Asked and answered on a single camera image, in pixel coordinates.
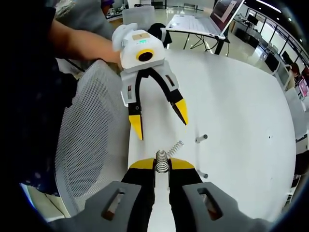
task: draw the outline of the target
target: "spring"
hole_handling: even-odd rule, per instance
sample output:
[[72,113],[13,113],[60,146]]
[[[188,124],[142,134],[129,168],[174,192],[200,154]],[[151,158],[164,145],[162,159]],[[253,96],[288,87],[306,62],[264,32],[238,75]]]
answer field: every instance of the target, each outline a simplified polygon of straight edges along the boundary
[[169,170],[169,163],[168,163],[168,157],[166,154],[166,151],[164,150],[158,150],[156,155],[156,171],[158,173],[166,173]]
[[175,153],[184,145],[184,143],[179,140],[172,148],[168,151],[167,156],[171,158]]

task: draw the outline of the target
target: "person's arm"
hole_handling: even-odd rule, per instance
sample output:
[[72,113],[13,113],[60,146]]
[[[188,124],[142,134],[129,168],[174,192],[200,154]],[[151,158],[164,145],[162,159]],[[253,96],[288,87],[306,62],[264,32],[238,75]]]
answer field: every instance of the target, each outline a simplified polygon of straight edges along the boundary
[[71,29],[55,20],[49,31],[49,40],[60,58],[100,58],[106,62],[120,63],[119,52],[113,51],[110,40],[88,31]]

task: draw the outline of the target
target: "laptop screen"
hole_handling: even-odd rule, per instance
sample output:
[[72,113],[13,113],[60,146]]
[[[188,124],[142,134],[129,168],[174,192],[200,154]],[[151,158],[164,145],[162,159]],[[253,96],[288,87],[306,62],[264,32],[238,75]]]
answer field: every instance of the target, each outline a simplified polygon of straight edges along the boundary
[[233,16],[243,4],[244,0],[218,0],[212,13],[211,19],[222,32],[233,20]]

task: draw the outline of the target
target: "laptop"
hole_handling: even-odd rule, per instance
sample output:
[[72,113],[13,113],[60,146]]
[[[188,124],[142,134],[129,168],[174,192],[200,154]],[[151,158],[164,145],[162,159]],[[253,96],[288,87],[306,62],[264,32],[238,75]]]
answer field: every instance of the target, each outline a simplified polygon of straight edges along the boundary
[[166,30],[219,37],[224,40],[224,32],[244,1],[218,0],[210,17],[176,14],[166,26]]

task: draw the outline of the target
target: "mesh chair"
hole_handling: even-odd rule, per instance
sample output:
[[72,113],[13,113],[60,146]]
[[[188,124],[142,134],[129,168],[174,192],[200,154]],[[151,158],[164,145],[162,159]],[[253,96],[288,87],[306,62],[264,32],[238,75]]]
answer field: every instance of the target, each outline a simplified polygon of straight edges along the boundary
[[82,76],[73,104],[65,110],[55,168],[59,194],[71,216],[127,171],[130,123],[121,85],[120,77],[98,60]]
[[124,24],[137,23],[138,29],[147,31],[155,23],[155,8],[153,6],[129,8],[122,11],[122,16]]
[[283,91],[285,91],[290,81],[294,80],[293,73],[287,70],[286,65],[281,60],[272,75],[277,78]]

